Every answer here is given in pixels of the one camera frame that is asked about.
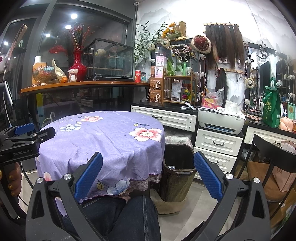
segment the round table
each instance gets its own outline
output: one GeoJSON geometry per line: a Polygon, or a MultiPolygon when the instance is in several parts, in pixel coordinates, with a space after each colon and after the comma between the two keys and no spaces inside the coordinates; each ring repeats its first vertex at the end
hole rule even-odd
{"type": "Polygon", "coordinates": [[[125,195],[128,188],[144,191],[148,181],[159,182],[165,135],[156,119],[135,112],[95,111],[67,116],[45,128],[51,126],[56,134],[40,145],[36,158],[45,180],[73,173],[97,151],[103,167],[86,199],[125,195]]]}

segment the trash can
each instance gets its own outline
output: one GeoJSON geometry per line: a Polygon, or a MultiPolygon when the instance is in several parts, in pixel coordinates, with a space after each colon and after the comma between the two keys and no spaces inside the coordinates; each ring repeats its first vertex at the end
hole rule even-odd
{"type": "Polygon", "coordinates": [[[158,194],[165,202],[181,202],[185,199],[196,169],[194,152],[185,144],[166,144],[163,160],[163,176],[158,194]]]}

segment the white cabinet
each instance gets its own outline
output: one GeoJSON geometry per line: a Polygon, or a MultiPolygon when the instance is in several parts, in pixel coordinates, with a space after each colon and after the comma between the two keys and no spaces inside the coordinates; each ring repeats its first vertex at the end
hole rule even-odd
{"type": "Polygon", "coordinates": [[[195,146],[206,150],[237,156],[242,140],[241,137],[198,129],[195,146]]]}
{"type": "MultiPolygon", "coordinates": [[[[194,147],[194,152],[198,151],[201,151],[210,162],[217,164],[224,173],[231,172],[231,169],[237,159],[234,156],[194,147]]],[[[196,173],[195,177],[201,179],[198,173],[196,173]]]]}
{"type": "Polygon", "coordinates": [[[159,110],[141,106],[131,106],[131,112],[138,112],[144,115],[154,117],[164,126],[170,126],[181,130],[195,130],[196,115],[189,115],[179,112],[159,110]]]}
{"type": "Polygon", "coordinates": [[[260,136],[264,140],[266,140],[272,144],[276,144],[276,145],[280,145],[281,141],[292,141],[292,142],[296,143],[295,138],[284,136],[284,135],[277,134],[277,133],[270,132],[270,131],[266,131],[266,130],[257,129],[257,128],[250,127],[250,126],[248,126],[248,129],[246,132],[246,137],[244,139],[244,143],[252,144],[255,134],[260,136]]]}

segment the metal screw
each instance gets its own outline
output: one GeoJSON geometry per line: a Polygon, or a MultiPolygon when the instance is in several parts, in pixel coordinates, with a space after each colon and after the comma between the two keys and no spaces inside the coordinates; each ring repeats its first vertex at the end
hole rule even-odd
{"type": "Polygon", "coordinates": [[[37,183],[42,183],[42,182],[43,182],[43,178],[42,177],[40,177],[40,178],[37,179],[37,183]]]}
{"type": "Polygon", "coordinates": [[[69,180],[71,177],[72,177],[72,175],[70,173],[67,173],[64,175],[65,180],[69,180]]]}
{"type": "Polygon", "coordinates": [[[231,173],[225,174],[225,177],[229,180],[233,179],[233,175],[231,173]]]}
{"type": "Polygon", "coordinates": [[[259,182],[260,182],[260,179],[257,178],[257,177],[254,177],[253,181],[254,181],[255,183],[259,183],[259,182]]]}

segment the hand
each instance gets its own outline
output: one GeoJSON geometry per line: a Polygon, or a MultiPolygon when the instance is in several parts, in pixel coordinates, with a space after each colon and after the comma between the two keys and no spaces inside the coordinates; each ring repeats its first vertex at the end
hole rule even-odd
{"type": "Polygon", "coordinates": [[[22,189],[21,181],[22,181],[22,173],[20,165],[16,162],[15,169],[12,170],[8,175],[10,183],[8,184],[8,189],[11,191],[11,195],[16,197],[20,194],[22,189]]]}

